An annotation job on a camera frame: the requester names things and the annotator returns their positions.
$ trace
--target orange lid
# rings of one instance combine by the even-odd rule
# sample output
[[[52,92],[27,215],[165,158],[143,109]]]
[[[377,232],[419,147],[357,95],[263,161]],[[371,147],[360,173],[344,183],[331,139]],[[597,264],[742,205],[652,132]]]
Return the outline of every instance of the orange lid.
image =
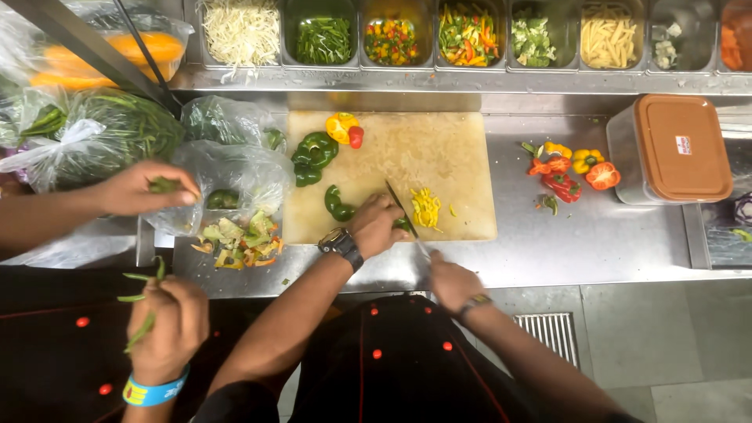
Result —
[[[715,107],[705,97],[648,94],[635,103],[645,178],[669,201],[719,201],[733,181]]]

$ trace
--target blue wristband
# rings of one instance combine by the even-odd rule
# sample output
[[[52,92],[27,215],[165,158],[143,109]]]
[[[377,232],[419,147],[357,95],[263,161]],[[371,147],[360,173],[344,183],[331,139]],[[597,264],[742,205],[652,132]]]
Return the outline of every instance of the blue wristband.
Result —
[[[190,364],[183,368],[178,380],[160,386],[143,386],[133,380],[133,373],[123,389],[123,399],[132,406],[149,407],[169,401],[177,396],[188,378]]]

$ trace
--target knife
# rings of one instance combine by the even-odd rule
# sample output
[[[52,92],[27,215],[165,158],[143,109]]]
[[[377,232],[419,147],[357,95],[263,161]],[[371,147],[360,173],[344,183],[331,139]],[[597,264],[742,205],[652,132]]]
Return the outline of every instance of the knife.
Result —
[[[413,222],[410,221],[410,217],[408,216],[408,213],[405,211],[405,208],[402,207],[402,203],[399,202],[399,198],[397,198],[397,194],[394,193],[394,190],[392,189],[392,186],[389,185],[389,181],[386,181],[387,183],[387,189],[389,190],[389,194],[392,195],[392,198],[394,199],[394,202],[397,203],[397,207],[401,208],[402,211],[405,213],[405,220],[408,222],[408,226],[410,227],[410,232],[413,233],[413,236],[415,237],[415,242],[418,244],[418,248],[420,248],[420,251],[426,255],[426,257],[430,258],[431,256],[428,254],[428,248],[425,244],[423,244],[423,241],[420,240],[420,237],[418,236],[418,232],[415,230],[415,227],[413,226]]]

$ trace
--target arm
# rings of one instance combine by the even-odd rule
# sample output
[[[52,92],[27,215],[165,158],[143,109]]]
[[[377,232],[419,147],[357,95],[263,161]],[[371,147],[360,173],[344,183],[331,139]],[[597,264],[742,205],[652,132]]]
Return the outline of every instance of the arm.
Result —
[[[152,194],[149,182],[162,176],[180,180],[183,189]],[[201,196],[188,172],[141,162],[92,187],[67,193],[10,196],[0,200],[0,260],[59,238],[103,215],[137,215],[162,207],[193,204]]]
[[[156,317],[153,329],[131,348],[133,380],[139,385],[160,386],[180,378],[209,336],[209,300],[198,285],[174,276],[161,283],[149,279],[143,294],[146,298],[133,304],[128,338],[144,323],[149,311]],[[174,404],[174,397],[155,406],[128,404],[123,423],[166,423]]]
[[[432,289],[442,306],[457,315],[476,294],[486,294],[471,271],[431,253]],[[462,324],[489,346],[512,376],[530,388],[566,421],[605,421],[624,411],[593,381],[517,326],[492,305],[470,309]]]
[[[408,236],[404,230],[392,229],[393,221],[403,215],[388,196],[373,195],[365,201],[347,228],[364,260]],[[240,338],[214,377],[209,395],[224,385],[248,380],[262,383],[279,397],[308,337],[352,274],[352,266],[339,254],[319,257]]]

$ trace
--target stainless steel container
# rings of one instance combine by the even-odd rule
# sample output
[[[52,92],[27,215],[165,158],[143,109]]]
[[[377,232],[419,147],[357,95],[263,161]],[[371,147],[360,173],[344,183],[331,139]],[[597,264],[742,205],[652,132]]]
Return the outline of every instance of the stainless steel container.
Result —
[[[434,17],[432,8],[424,0],[364,0],[359,14],[359,63],[369,71],[433,72],[434,71]],[[414,27],[415,42],[420,58],[419,65],[381,65],[368,58],[365,52],[365,27],[388,19],[409,20]]]
[[[438,28],[439,28],[439,16],[444,5],[449,4],[452,6],[456,2],[437,0],[436,8],[434,9],[434,28],[435,28],[435,43],[434,51],[436,53],[436,70],[449,71],[449,72],[504,72],[506,63],[506,42],[507,36],[507,16],[506,6],[501,0],[477,0],[475,2],[463,2],[464,5],[471,5],[475,3],[481,9],[487,9],[494,25],[496,26],[496,34],[499,38],[499,53],[501,57],[489,63],[488,66],[467,66],[467,65],[452,65],[444,56],[441,55],[441,46],[438,42]]]
[[[721,44],[721,31],[723,29],[723,25],[731,25],[734,22],[737,22],[739,18],[742,17],[750,17],[752,16],[752,0],[726,0],[723,4],[723,8],[721,9],[720,13],[720,25],[718,25],[718,42],[717,42],[717,49],[718,54],[716,55],[716,72],[721,75],[745,75],[749,76],[750,71],[745,70],[739,70],[734,71],[730,69],[728,66],[726,66],[726,63],[723,62],[723,57],[721,57],[720,54],[720,44]],[[745,31],[747,34],[750,34],[749,38],[752,38],[752,29],[748,29]],[[741,54],[741,58],[744,59],[744,52]],[[749,57],[748,60],[752,60],[752,51],[747,52],[747,56]]]
[[[341,65],[308,64],[297,60],[300,22],[314,17],[338,17],[350,21],[350,59]],[[351,0],[288,0],[283,8],[282,67],[313,71],[358,71],[360,24]]]
[[[625,68],[625,69],[615,69],[615,68],[591,68],[590,66],[585,63],[585,61],[582,59],[582,54],[580,54],[580,72],[608,72],[608,73],[633,73],[633,74],[641,74],[644,73],[647,69],[647,61],[650,58],[650,44],[648,42],[647,37],[647,0],[615,0],[615,1],[608,1],[608,2],[584,2],[582,5],[583,10],[584,8],[587,8],[592,5],[601,5],[601,4],[607,4],[607,5],[619,5],[623,8],[627,9],[629,13],[632,15],[632,20],[634,21],[634,24],[637,25],[637,29],[635,30],[635,36],[633,38],[633,41],[635,43],[635,56],[637,57],[637,62],[632,64],[632,66]]]
[[[711,0],[658,0],[650,13],[647,73],[703,73],[715,70],[718,22],[715,4]],[[662,39],[666,28],[677,23],[681,35],[674,48],[678,58],[676,69],[664,70],[655,59],[654,43]]]
[[[507,12],[507,71],[576,72],[580,68],[580,6],[581,3],[576,0],[511,0]],[[556,47],[556,60],[549,66],[525,66],[514,56],[514,39],[511,34],[514,14],[527,8],[548,18],[548,36],[551,45]]]
[[[280,25],[282,22],[282,19],[284,19],[284,16],[282,15],[282,10],[279,7],[279,4],[277,4],[277,9],[280,12]],[[199,27],[198,27],[198,33],[199,33],[199,40],[201,43],[201,64],[206,69],[210,70],[224,70],[230,72],[232,70],[232,66],[228,65],[226,63],[218,62],[215,58],[209,54],[209,44],[207,42],[206,38],[206,31],[204,30],[204,15],[206,13],[206,8],[199,7],[197,10],[198,19],[199,19]],[[282,38],[282,30],[280,28],[280,43]],[[253,69],[258,70],[264,70],[264,69],[282,69],[282,65],[280,63],[280,55],[277,55],[276,59],[277,65],[258,65],[255,68],[251,68],[250,66],[239,66],[239,71],[251,71]]]

